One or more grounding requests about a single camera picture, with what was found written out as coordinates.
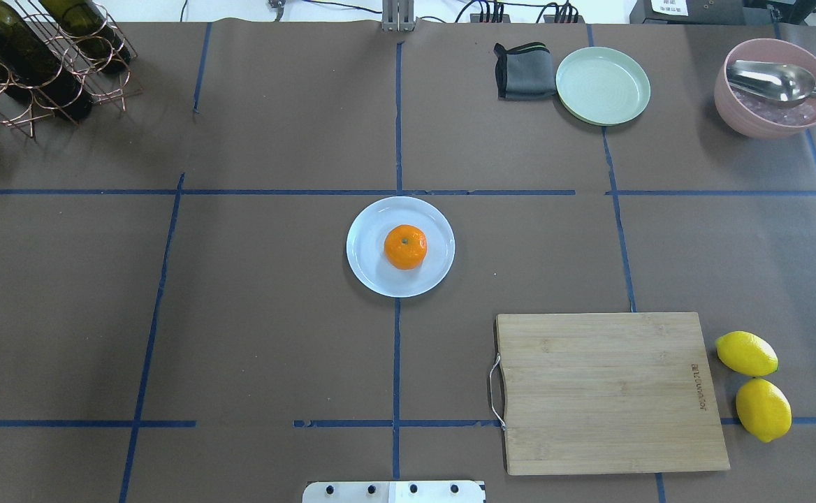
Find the yellow lemon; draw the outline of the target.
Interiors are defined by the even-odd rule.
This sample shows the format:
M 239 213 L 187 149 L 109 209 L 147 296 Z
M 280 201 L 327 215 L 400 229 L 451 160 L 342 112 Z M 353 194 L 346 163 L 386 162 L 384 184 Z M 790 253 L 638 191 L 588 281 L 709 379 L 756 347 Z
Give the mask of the yellow lemon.
M 791 405 L 781 389 L 768 380 L 748 380 L 739 388 L 734 404 L 741 425 L 760 442 L 774 442 L 791 429 Z
M 776 372 L 778 354 L 768 341 L 746 331 L 731 331 L 715 341 L 717 357 L 727 368 L 753 378 Z

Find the light blue plate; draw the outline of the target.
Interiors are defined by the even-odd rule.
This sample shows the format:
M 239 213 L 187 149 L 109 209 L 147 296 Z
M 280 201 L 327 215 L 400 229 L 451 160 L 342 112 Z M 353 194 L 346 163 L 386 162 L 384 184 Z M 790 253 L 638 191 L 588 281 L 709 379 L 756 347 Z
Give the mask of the light blue plate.
M 358 214 L 347 233 L 345 256 L 364 286 L 408 298 L 433 289 L 449 273 L 456 239 L 436 207 L 420 198 L 394 196 Z

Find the yellow lemon right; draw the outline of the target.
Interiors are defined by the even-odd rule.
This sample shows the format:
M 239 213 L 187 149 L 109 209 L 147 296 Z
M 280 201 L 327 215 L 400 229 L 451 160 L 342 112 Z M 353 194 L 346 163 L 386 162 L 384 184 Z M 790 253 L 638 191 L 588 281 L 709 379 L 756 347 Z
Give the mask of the yellow lemon right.
M 734 404 L 741 425 L 760 442 L 774 442 L 791 429 L 791 405 L 781 389 L 768 380 L 748 380 L 739 388 Z

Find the pink bowl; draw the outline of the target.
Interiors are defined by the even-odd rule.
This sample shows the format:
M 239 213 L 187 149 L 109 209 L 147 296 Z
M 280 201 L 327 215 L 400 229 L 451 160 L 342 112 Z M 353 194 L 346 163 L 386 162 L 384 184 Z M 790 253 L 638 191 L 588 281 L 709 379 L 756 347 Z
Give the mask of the pink bowl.
M 717 72 L 713 100 L 725 124 L 753 139 L 782 139 L 816 125 L 816 57 L 782 39 L 733 47 Z

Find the green plate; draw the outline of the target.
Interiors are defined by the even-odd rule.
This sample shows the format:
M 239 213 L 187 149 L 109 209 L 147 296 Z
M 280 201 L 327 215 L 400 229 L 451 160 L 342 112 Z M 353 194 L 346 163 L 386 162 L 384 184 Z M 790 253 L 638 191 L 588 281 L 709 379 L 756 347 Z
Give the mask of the green plate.
M 562 105 L 576 118 L 597 126 L 634 120 L 650 105 L 650 78 L 628 54 L 607 47 L 577 49 L 556 70 Z

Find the metal scoop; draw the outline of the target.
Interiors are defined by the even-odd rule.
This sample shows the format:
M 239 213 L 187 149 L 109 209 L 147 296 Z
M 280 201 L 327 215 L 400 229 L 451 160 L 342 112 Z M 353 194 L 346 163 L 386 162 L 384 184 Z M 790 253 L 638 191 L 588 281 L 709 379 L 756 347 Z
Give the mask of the metal scoop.
M 793 64 L 736 60 L 725 70 L 729 85 L 782 104 L 798 105 L 816 99 L 813 73 Z

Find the aluminium frame post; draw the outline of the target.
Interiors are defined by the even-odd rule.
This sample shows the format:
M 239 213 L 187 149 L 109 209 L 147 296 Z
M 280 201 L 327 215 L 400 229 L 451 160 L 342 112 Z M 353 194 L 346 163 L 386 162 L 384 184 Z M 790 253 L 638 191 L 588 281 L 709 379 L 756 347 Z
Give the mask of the aluminium frame post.
M 381 28 L 383 32 L 415 30 L 414 0 L 383 0 L 381 7 Z

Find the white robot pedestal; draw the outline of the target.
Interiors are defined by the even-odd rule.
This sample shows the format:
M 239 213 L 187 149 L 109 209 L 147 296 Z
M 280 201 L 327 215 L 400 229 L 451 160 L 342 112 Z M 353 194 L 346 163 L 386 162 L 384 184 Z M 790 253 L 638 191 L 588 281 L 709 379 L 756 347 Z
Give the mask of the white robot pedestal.
M 486 502 L 485 483 L 473 480 L 316 481 L 303 502 Z

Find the orange fruit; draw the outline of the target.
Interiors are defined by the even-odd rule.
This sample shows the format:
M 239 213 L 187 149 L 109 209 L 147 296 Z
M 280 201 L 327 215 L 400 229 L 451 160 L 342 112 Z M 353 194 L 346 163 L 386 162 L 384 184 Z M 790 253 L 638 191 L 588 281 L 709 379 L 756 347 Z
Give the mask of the orange fruit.
M 399 225 L 392 228 L 384 240 L 386 260 L 398 270 L 420 267 L 428 253 L 428 240 L 417 226 Z

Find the wooden cutting board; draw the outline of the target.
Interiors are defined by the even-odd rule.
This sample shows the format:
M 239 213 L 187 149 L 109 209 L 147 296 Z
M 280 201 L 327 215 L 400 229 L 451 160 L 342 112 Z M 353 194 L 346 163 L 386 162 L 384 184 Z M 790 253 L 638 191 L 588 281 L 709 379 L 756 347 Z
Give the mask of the wooden cutting board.
M 730 468 L 695 312 L 495 318 L 507 474 Z

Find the dark folded cloth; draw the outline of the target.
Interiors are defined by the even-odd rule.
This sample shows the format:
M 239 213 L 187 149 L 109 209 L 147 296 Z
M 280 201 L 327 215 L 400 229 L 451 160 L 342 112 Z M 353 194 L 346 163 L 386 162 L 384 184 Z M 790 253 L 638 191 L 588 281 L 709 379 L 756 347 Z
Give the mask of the dark folded cloth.
M 507 49 L 494 45 L 495 83 L 501 100 L 544 100 L 555 96 L 556 72 L 551 51 L 542 42 Z

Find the yellow lemon left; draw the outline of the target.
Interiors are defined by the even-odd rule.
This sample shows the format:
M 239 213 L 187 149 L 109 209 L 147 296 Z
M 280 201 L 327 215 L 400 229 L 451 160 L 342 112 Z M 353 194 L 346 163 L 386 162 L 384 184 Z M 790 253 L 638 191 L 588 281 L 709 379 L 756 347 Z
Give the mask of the yellow lemon left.
M 776 372 L 778 354 L 768 341 L 746 331 L 731 331 L 715 341 L 717 357 L 727 368 L 753 378 Z

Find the dark wine bottle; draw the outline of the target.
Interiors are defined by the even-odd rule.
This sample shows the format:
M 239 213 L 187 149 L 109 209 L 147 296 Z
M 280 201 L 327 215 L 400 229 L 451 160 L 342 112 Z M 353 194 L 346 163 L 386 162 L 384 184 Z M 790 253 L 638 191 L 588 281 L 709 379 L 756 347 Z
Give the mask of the dark wine bottle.
M 0 63 L 17 83 L 34 92 L 36 102 L 64 120 L 79 123 L 93 108 L 92 96 L 34 29 L 8 3 L 0 1 Z
M 131 53 L 126 43 L 93 1 L 41 1 L 40 4 L 97 71 L 117 75 L 128 69 Z

